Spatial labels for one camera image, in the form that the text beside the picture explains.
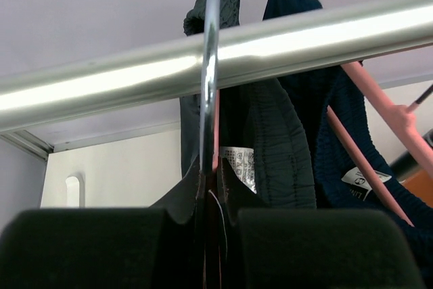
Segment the pink hanger with green shorts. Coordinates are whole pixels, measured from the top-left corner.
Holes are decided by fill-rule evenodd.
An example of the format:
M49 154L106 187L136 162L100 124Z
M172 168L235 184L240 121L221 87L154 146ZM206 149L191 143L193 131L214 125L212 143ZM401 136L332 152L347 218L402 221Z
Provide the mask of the pink hanger with green shorts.
M204 226L204 288L223 288L227 234L218 198L220 0L206 0L200 94L200 191Z

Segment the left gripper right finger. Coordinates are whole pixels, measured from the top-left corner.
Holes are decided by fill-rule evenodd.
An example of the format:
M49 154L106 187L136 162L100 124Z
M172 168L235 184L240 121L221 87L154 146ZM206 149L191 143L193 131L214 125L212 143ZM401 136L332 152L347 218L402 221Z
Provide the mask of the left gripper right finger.
M424 288L402 232L372 210L245 209L247 288Z

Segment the dark green shorts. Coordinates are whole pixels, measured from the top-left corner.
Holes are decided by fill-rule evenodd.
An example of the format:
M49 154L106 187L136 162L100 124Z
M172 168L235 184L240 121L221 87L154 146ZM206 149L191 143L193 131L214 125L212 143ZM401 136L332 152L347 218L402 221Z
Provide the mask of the dark green shorts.
M316 207L304 128L277 79L223 89L216 173L199 172L200 98L180 99L182 179L166 211L153 288L313 288L296 226Z

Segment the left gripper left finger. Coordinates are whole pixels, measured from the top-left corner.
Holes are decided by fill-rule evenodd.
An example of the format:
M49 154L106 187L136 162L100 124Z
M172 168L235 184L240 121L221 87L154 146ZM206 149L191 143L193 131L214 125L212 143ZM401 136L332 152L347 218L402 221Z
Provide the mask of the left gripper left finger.
M1 234L2 288L184 288L183 233L161 209L45 209Z

